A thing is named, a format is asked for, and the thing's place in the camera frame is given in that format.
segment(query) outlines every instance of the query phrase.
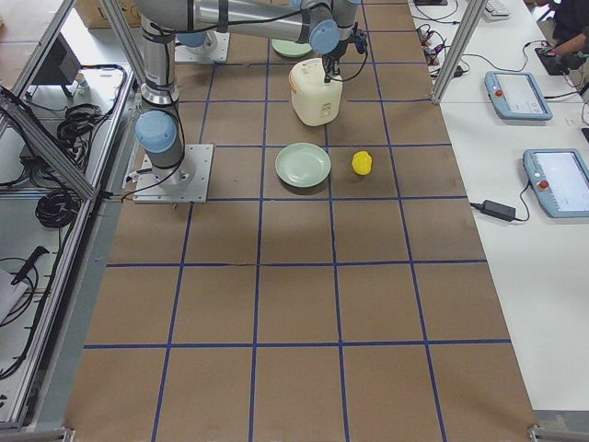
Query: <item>black object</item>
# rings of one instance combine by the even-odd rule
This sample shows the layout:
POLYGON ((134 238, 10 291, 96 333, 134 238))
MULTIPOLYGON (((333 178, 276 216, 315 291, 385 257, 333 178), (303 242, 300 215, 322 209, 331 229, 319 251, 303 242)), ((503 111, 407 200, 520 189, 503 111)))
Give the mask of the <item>black object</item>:
POLYGON ((33 85, 71 85, 80 70, 80 61, 60 33, 45 57, 33 85))
POLYGON ((448 0, 414 0, 415 6, 447 6, 448 0))
POLYGON ((494 201, 485 200, 482 204, 470 204, 482 214, 502 219, 503 221, 512 222, 515 220, 515 209, 509 205, 495 203, 494 201))
POLYGON ((17 275, 15 276, 15 279, 13 279, 12 283, 10 284, 16 285, 23 279, 25 279, 27 277, 27 274, 29 274, 30 269, 32 269, 33 265, 35 265, 35 262, 37 262, 37 259, 45 253, 49 253, 49 251, 45 249, 43 246, 37 246, 35 250, 32 252, 32 254, 29 256, 29 258, 25 261, 23 266, 20 268, 17 275))
POLYGON ((569 68, 558 55, 546 53, 546 48, 536 48, 535 51, 540 62, 544 65, 544 69, 549 73, 549 76, 569 74, 569 68))

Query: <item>metal base plate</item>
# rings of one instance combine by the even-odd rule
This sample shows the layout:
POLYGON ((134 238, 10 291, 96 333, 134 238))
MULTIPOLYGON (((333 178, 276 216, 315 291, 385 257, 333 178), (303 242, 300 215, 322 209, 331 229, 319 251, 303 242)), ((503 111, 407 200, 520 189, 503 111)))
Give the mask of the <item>metal base plate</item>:
MULTIPOLYGON (((138 204, 174 204, 174 203, 205 203, 209 189, 211 164, 213 163, 213 145, 186 145, 186 160, 196 166, 194 178, 186 186, 164 189, 154 186, 133 194, 133 200, 138 204)), ((142 169, 151 168, 151 161, 147 156, 141 165, 142 169)), ((156 184, 154 175, 141 175, 137 181, 137 189, 143 189, 156 184)))
POLYGON ((214 32, 217 38, 217 46, 212 51, 193 53, 186 46, 176 47, 176 63, 178 64, 213 64, 227 61, 229 52, 229 37, 231 34, 214 32))

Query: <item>tablet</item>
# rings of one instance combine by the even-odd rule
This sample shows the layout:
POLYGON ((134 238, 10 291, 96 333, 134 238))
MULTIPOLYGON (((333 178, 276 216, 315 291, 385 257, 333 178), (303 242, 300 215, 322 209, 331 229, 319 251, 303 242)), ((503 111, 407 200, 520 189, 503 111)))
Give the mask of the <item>tablet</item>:
POLYGON ((488 72, 485 86, 501 118, 541 121, 552 118, 549 105, 530 73, 488 72))
POLYGON ((526 150, 524 167, 549 216, 589 216, 589 171, 576 149, 526 150))

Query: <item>yellow object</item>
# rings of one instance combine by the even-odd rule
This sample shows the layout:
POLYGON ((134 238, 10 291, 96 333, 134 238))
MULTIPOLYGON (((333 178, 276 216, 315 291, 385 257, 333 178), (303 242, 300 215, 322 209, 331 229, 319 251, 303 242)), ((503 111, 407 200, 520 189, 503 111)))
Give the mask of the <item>yellow object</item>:
POLYGON ((368 175, 372 170, 372 157, 370 157, 370 154, 365 150, 353 154, 352 169, 358 175, 368 175))

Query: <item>green plate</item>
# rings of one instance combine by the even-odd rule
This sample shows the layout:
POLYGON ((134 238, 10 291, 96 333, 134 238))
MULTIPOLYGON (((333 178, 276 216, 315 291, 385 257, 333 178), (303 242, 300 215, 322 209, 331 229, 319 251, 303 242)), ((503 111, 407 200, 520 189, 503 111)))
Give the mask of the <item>green plate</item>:
POLYGON ((313 187, 328 177, 331 161, 318 145, 295 143, 280 151, 275 167, 276 173, 286 184, 313 187))
POLYGON ((299 58, 304 57, 312 51, 307 43, 295 43, 286 40, 272 40, 272 48, 283 57, 299 58))

